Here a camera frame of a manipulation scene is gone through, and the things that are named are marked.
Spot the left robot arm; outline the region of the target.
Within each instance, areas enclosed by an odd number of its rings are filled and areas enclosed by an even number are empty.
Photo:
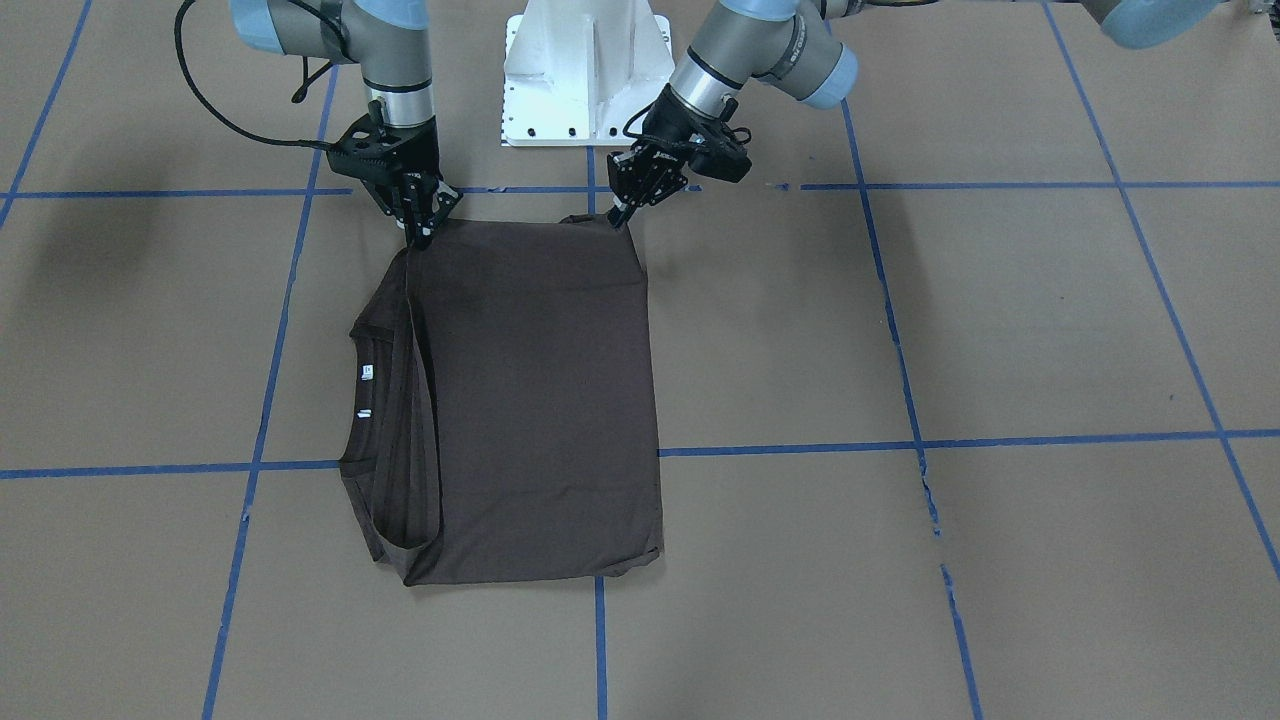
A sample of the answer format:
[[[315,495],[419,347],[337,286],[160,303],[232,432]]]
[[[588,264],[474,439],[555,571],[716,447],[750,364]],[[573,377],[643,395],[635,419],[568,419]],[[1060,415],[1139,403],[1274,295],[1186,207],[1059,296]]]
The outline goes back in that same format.
[[[1101,161],[1073,160],[1053,122],[1030,129],[1033,105],[1060,109],[1065,81],[1038,88],[1025,72],[1057,53],[1047,1],[718,1],[662,91],[609,158],[613,225],[681,191],[690,174],[740,182],[751,136],[732,126],[749,85],[797,106],[842,111],[868,184],[1028,184],[1100,181]]]

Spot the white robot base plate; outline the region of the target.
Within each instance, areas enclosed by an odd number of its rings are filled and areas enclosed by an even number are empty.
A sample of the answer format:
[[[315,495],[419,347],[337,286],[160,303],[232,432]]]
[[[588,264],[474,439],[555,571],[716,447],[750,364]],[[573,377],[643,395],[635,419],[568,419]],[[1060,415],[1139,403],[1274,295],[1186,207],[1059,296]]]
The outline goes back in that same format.
[[[625,126],[675,72],[669,20],[648,1],[530,1],[504,40],[509,147],[627,147]]]

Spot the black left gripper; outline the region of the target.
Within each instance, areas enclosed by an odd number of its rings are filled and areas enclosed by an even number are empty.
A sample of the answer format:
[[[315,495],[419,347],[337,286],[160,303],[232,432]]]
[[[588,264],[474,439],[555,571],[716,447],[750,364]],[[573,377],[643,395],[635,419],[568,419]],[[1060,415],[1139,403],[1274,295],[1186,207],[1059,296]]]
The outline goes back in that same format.
[[[732,128],[728,120],[739,108],[733,96],[716,117],[705,117],[666,87],[658,99],[636,111],[621,133],[632,141],[628,150],[608,159],[609,187],[614,206],[605,218],[622,228],[645,206],[655,206],[689,186],[686,170],[731,183],[751,168],[746,145],[750,129]]]

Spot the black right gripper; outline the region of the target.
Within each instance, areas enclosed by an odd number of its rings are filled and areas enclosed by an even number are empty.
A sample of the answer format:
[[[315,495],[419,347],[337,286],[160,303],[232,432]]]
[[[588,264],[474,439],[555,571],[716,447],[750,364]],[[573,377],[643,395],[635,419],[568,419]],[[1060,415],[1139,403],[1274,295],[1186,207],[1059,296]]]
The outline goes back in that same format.
[[[358,181],[383,214],[403,217],[412,250],[430,245],[462,199],[442,178],[434,119],[396,127],[369,111],[328,147],[326,160],[334,173]]]

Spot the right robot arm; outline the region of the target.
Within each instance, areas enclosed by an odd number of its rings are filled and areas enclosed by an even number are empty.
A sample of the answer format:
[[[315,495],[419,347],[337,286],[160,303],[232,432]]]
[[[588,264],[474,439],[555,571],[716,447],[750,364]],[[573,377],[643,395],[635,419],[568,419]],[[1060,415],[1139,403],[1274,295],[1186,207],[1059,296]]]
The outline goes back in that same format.
[[[260,51],[355,64],[366,111],[324,152],[426,249],[458,205],[444,182],[425,1],[232,1],[241,40]]]

